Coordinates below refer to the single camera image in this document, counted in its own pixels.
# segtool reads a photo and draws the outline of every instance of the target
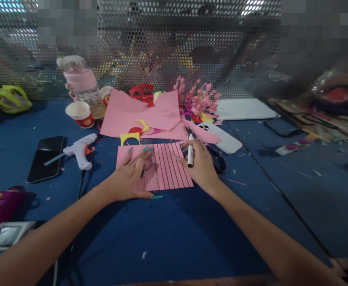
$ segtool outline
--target water bottle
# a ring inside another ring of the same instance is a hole
[[[67,80],[66,88],[74,100],[84,101],[89,105],[93,119],[105,116],[106,107],[99,93],[97,80],[93,71],[81,56],[57,58],[56,63],[63,69]]]

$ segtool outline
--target blue tablecloth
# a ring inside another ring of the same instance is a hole
[[[19,206],[14,220],[48,220],[77,198],[80,170],[74,157],[63,160],[65,170],[58,177],[37,184],[25,183],[40,139],[63,135],[67,138],[66,145],[71,145],[94,132],[80,129],[65,115],[67,104],[36,102],[27,113],[0,117],[0,190],[24,185],[33,193]],[[232,133],[227,125],[222,127]],[[90,180],[86,177],[85,182],[88,189],[115,170],[119,144],[119,139],[106,137],[95,146],[95,152],[87,156],[93,163]],[[223,176],[246,185],[224,182],[331,266],[326,254],[249,152],[243,148],[225,157],[229,169]],[[76,238],[71,257],[76,282],[99,286],[270,273],[225,211],[198,186],[157,194],[165,198],[114,203],[84,228]],[[145,259],[142,258],[144,252],[147,252]],[[67,283],[66,271],[66,263],[60,263],[61,285]]]
[[[281,157],[275,153],[277,148],[306,134],[283,138],[264,121],[230,121],[228,125],[327,251],[334,258],[348,258],[348,144],[313,142],[302,151]],[[285,118],[274,119],[270,125],[281,133],[297,128]]]

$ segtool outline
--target red paper cup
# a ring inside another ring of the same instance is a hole
[[[68,105],[66,114],[75,120],[81,128],[88,129],[95,124],[89,105],[83,101],[73,102]]]

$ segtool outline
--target hot glue gun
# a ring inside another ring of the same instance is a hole
[[[77,140],[75,143],[73,143],[72,146],[64,148],[63,153],[49,160],[48,162],[45,162],[44,165],[47,166],[48,164],[51,164],[53,161],[63,157],[64,155],[75,155],[80,170],[90,170],[92,168],[92,163],[87,161],[85,157],[85,149],[86,146],[93,143],[96,140],[96,138],[97,134],[92,133],[90,135],[85,136],[84,138],[81,138],[80,140]]]

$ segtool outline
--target smartphone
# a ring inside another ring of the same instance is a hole
[[[41,139],[28,174],[27,183],[36,183],[53,178],[59,173],[60,158],[51,164],[44,163],[60,155],[63,150],[63,136]]]

